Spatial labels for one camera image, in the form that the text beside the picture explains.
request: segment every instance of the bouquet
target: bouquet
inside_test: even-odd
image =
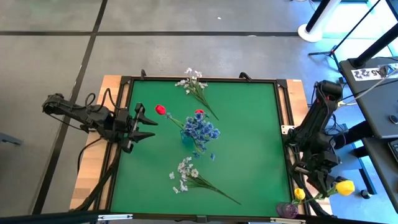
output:
[[[237,204],[241,205],[238,201],[231,198],[224,192],[217,189],[214,185],[209,183],[207,180],[205,180],[199,174],[199,171],[193,167],[193,164],[188,165],[188,163],[191,160],[192,160],[191,157],[187,157],[177,167],[177,171],[181,175],[181,179],[180,179],[180,187],[179,188],[173,187],[173,190],[176,194],[178,194],[180,192],[187,192],[188,189],[190,189],[190,188],[202,187],[202,188],[217,192],[221,195],[224,195],[225,197],[227,197],[227,198],[231,199],[232,201],[236,202]],[[169,177],[170,177],[170,179],[174,179],[175,178],[174,172],[171,172],[169,174]]]
[[[335,184],[326,195],[318,193],[314,198],[305,201],[305,192],[303,189],[297,188],[294,190],[295,199],[290,202],[280,202],[277,204],[276,210],[278,215],[282,218],[294,218],[299,213],[298,205],[305,202],[310,202],[312,200],[322,200],[330,197],[334,194],[341,194],[343,196],[349,196],[355,191],[355,185],[352,180],[344,180]]]
[[[210,105],[207,103],[205,99],[205,87],[208,85],[206,83],[199,82],[199,78],[202,77],[201,72],[194,71],[196,76],[192,76],[192,68],[188,68],[185,71],[185,74],[189,75],[191,78],[187,78],[186,80],[181,80],[175,84],[175,86],[183,86],[186,94],[192,94],[200,103],[209,109],[210,113],[218,120],[216,114],[214,114],[213,110],[210,108]]]
[[[165,115],[167,119],[171,120],[181,129],[181,134],[184,134],[193,139],[195,151],[193,156],[199,158],[201,154],[207,151],[205,146],[211,140],[218,139],[221,134],[220,131],[213,126],[212,123],[206,121],[207,114],[203,110],[196,110],[194,117],[187,117],[185,124],[172,117],[166,112],[166,108],[162,105],[157,105],[155,110],[160,115]],[[215,154],[211,153],[210,158],[215,159]]]

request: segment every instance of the glass vase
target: glass vase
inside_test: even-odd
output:
[[[299,208],[292,203],[279,202],[276,205],[276,213],[282,218],[295,218],[299,213]]]
[[[181,141],[182,144],[184,144],[185,146],[193,146],[193,139],[190,136],[187,136],[184,131],[180,131],[181,134]]]

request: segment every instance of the purple vase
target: purple vase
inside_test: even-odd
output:
[[[299,213],[299,208],[291,203],[279,202],[276,205],[276,213],[282,218],[295,218]]]

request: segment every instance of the black desk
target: black desk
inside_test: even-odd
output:
[[[387,145],[389,141],[392,139],[362,139],[392,206],[398,213],[398,163]]]
[[[366,63],[365,68],[378,68],[379,65],[398,63],[389,58],[373,58]],[[352,70],[357,70],[345,60],[340,62],[341,70],[347,80],[351,91],[358,95],[358,92],[366,90],[376,84],[379,80],[356,81]],[[391,82],[396,78],[388,78],[383,83]],[[374,135],[378,138],[398,138],[398,125],[389,120],[389,116],[398,116],[398,82],[377,87],[357,99],[359,108]]]

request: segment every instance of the gray floor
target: gray floor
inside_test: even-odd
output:
[[[91,31],[100,4],[100,0],[0,1],[0,31]],[[353,14],[352,4],[340,5],[325,36],[341,37],[347,32],[368,10],[365,5],[357,6]],[[295,32],[312,14],[308,2],[288,0],[112,0],[99,29]],[[333,24],[336,20],[344,25]],[[359,29],[363,32],[354,33],[354,38],[337,51],[340,60],[358,56],[381,35],[374,18],[364,21]],[[0,35],[0,131],[24,140],[20,147],[0,144],[0,216],[29,213],[59,128],[58,121],[41,112],[41,105],[49,94],[70,95],[89,38]],[[339,41],[325,38],[311,44],[299,37],[101,36],[96,38],[77,103],[82,104],[88,93],[99,91],[103,75],[138,75],[142,68],[148,75],[183,75],[187,67],[201,70],[206,77],[236,77],[246,72],[253,78],[301,79],[309,102],[315,81],[336,81],[340,74],[332,59],[307,54],[330,50]],[[391,56],[388,49],[379,55]],[[344,107],[336,115],[339,123],[349,127],[363,120],[357,106]],[[68,129],[45,213],[68,210],[77,155],[85,141],[84,133]],[[358,175],[347,175],[360,183]],[[381,195],[366,206],[363,200],[357,200],[357,206],[346,213],[332,204],[333,211],[341,218],[361,219],[362,213],[380,209],[372,204],[390,203]],[[372,214],[370,220],[375,222],[397,217],[391,209]]]

